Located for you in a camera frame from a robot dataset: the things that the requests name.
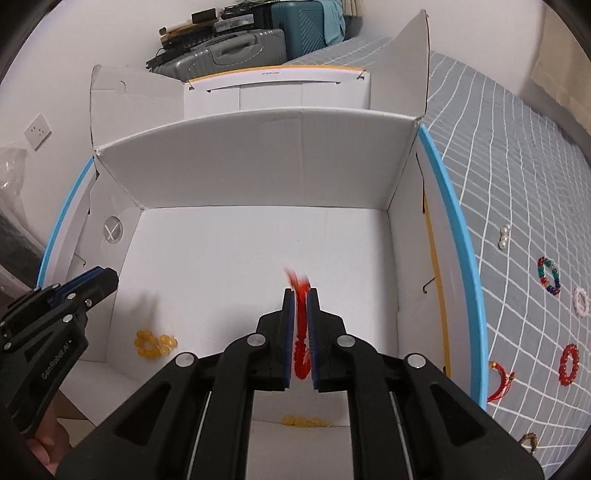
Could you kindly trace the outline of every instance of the blue towel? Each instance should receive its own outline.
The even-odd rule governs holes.
[[[340,0],[319,0],[324,10],[324,42],[327,46],[345,38],[345,17]]]

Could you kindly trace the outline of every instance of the power outlet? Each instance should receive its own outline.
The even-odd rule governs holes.
[[[29,140],[33,150],[37,150],[49,135],[51,135],[51,129],[42,114],[39,114],[25,130],[25,137]]]

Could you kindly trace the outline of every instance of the gray suitcase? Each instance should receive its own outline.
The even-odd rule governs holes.
[[[286,61],[283,30],[250,30],[213,38],[155,67],[154,73],[186,82],[214,73],[281,65]]]

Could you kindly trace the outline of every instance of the bed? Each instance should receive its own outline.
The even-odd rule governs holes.
[[[371,65],[391,40],[354,38],[292,61],[294,64]],[[573,290],[591,288],[591,168],[579,147],[492,79],[432,53],[423,122],[456,190],[485,297],[489,360],[516,378],[487,412],[517,440],[537,435],[534,457],[546,478],[562,465],[591,423],[589,317],[573,310]],[[510,225],[499,249],[500,229]],[[538,278],[546,256],[558,267],[554,297]],[[575,343],[580,369],[558,380],[563,349]],[[489,392],[499,385],[491,371]]]

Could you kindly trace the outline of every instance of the white wall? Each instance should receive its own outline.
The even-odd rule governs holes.
[[[23,141],[43,113],[53,133],[30,151],[21,192],[31,232],[47,242],[78,172],[92,155],[89,83],[97,63],[143,69],[158,29],[231,0],[63,0],[47,15],[0,85],[0,145]],[[542,22],[541,0],[365,0],[363,31],[394,35],[420,8],[431,48],[519,92],[529,76]]]
[[[364,0],[361,32],[394,35],[424,8],[431,49],[521,93],[534,66],[544,22],[542,0]]]

